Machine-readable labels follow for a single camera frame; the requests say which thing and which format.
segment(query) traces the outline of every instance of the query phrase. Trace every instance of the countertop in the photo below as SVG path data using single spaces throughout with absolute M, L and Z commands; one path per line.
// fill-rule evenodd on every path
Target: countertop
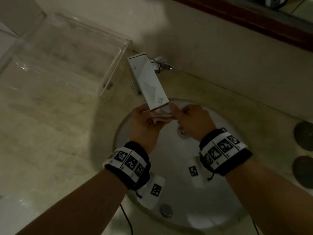
M 32 74 L 10 63 L 1 79 L 31 82 Z M 309 155 L 293 139 L 299 119 L 182 72 L 163 72 L 168 98 L 198 102 L 229 120 L 246 139 L 257 161 L 300 186 L 292 162 Z M 77 94 L 32 83 L 25 92 L 0 86 L 0 194 L 42 213 L 101 169 L 112 153 L 115 131 L 144 103 L 125 70 L 112 98 Z M 126 196 L 122 202 L 135 234 L 181 234 L 143 213 Z M 249 217 L 209 234 L 254 234 Z M 104 234 L 130 234 L 120 209 Z

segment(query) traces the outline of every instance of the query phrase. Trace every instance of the chrome faucet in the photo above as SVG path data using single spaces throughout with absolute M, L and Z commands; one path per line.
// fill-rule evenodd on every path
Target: chrome faucet
M 179 74 L 179 69 L 167 64 L 166 58 L 162 56 L 151 59 L 145 53 L 131 56 L 127 60 L 136 94 L 143 94 L 151 111 L 166 106 L 169 100 L 156 75 L 163 70 Z

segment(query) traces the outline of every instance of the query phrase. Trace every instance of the cable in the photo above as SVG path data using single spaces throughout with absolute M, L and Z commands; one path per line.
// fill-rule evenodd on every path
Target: cable
M 305 2 L 305 0 L 302 0 L 302 2 L 300 2 L 300 3 L 296 6 L 296 8 L 290 13 L 290 15 L 292 15 L 292 14 L 295 12 L 295 10 L 298 9 L 298 7 L 299 7 L 303 2 Z
M 256 233 L 257 233 L 258 235 L 260 235 L 260 233 L 259 233 L 259 231 L 258 231 L 258 228 L 256 227 L 256 225 L 255 225 L 255 222 L 254 222 L 254 221 L 253 221 L 253 225 L 254 225 L 254 227 L 255 227 Z
M 131 226 L 131 221 L 129 221 L 129 219 L 128 219 L 128 217 L 127 217 L 127 215 L 126 215 L 126 213 L 125 213 L 125 211 L 124 211 L 124 209 L 123 209 L 122 204 L 120 204 L 120 208 L 122 209 L 123 214 L 125 215 L 125 218 L 126 218 L 128 224 L 129 224 L 129 227 L 131 228 L 131 235 L 134 235 L 134 233 L 133 233 L 133 227 Z

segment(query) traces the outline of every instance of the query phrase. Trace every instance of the white sink basin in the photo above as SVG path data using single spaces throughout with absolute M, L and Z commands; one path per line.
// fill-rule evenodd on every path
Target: white sink basin
M 171 100 L 182 108 L 190 102 Z M 226 128 L 236 138 L 243 141 L 225 119 L 217 113 L 206 109 L 217 128 Z M 124 146 L 129 140 L 130 116 L 127 116 L 115 135 L 114 149 Z M 156 216 L 183 227 L 205 229 L 220 226 L 235 217 L 243 210 L 236 195 L 227 181 L 220 175 L 203 188 L 196 188 L 188 171 L 187 160 L 199 155 L 199 142 L 192 138 L 181 138 L 178 135 L 178 123 L 172 121 L 166 125 L 159 136 L 154 151 L 149 155 L 151 172 L 163 177 L 165 185 L 157 205 L 151 210 Z M 170 218 L 160 213 L 160 206 L 169 204 L 173 210 Z

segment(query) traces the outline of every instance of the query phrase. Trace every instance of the wristband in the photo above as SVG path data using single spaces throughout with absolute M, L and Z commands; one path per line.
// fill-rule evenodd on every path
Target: wristband
M 136 191 L 150 179 L 148 154 L 136 142 L 128 142 L 124 147 L 116 149 L 113 157 L 103 163 L 103 167 L 115 174 L 127 189 Z
M 200 161 L 209 171 L 224 176 L 252 156 L 246 148 L 229 132 L 215 129 L 200 142 Z

